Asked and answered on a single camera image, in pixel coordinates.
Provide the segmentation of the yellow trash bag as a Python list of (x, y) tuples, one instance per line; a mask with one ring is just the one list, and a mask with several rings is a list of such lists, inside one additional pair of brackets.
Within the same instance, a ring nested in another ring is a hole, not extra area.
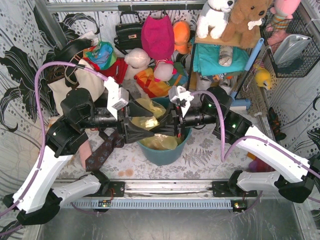
[[(136, 98), (137, 102), (141, 104), (144, 108), (151, 111), (153, 116), (145, 117), (132, 117), (131, 122), (144, 130), (152, 130), (160, 125), (158, 118), (165, 114), (165, 107), (161, 106), (159, 103), (151, 100), (150, 97), (143, 91), (143, 89), (135, 84), (139, 91), (140, 97)], [(139, 141), (143, 146), (153, 149), (153, 150), (174, 150), (184, 141), (184, 137), (168, 136), (164, 134), (156, 133), (152, 137), (147, 137)]]

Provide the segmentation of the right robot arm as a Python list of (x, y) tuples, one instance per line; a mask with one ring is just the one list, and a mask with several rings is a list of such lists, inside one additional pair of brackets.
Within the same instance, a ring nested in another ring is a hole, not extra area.
[(300, 157), (263, 134), (242, 115), (231, 111), (233, 102), (221, 87), (190, 92), (172, 87), (169, 105), (159, 117), (154, 134), (178, 136), (186, 128), (215, 124), (213, 134), (220, 139), (224, 162), (234, 148), (248, 151), (273, 168), (271, 172), (236, 170), (227, 182), (228, 191), (241, 195), (250, 191), (276, 191), (294, 203), (303, 203), (320, 177), (319, 160)]

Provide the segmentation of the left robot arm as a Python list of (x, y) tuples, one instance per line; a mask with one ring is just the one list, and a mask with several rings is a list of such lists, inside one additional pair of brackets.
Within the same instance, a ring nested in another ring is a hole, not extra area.
[[(33, 166), (21, 188), (3, 198), (6, 207), (18, 211), (22, 226), (42, 225), (52, 220), (62, 206), (89, 195), (110, 193), (110, 180), (100, 171), (101, 165), (115, 148), (153, 136), (151, 131), (131, 122), (133, 117), (152, 117), (153, 113), (133, 100), (126, 92), (126, 103), (112, 114), (106, 107), (95, 107), (85, 88), (68, 92), (61, 102), (63, 115), (45, 134), (44, 151)], [(86, 129), (113, 128), (103, 138), (102, 153), (94, 152), (86, 159), (88, 175), (64, 187), (53, 187), (66, 163), (88, 140)]]

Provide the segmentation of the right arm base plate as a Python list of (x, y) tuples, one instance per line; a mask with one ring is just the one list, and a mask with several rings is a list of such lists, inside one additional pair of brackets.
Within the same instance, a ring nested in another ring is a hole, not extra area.
[(235, 190), (230, 190), (227, 181), (212, 181), (211, 188), (213, 196), (217, 198), (231, 198), (231, 197), (257, 197), (256, 190), (243, 191), (236, 187)]

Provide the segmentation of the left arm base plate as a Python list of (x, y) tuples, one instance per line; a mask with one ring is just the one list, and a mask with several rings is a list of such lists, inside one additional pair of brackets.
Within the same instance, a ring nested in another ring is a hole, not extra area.
[(110, 181), (102, 187), (101, 196), (122, 198), (125, 194), (125, 186), (124, 181)]

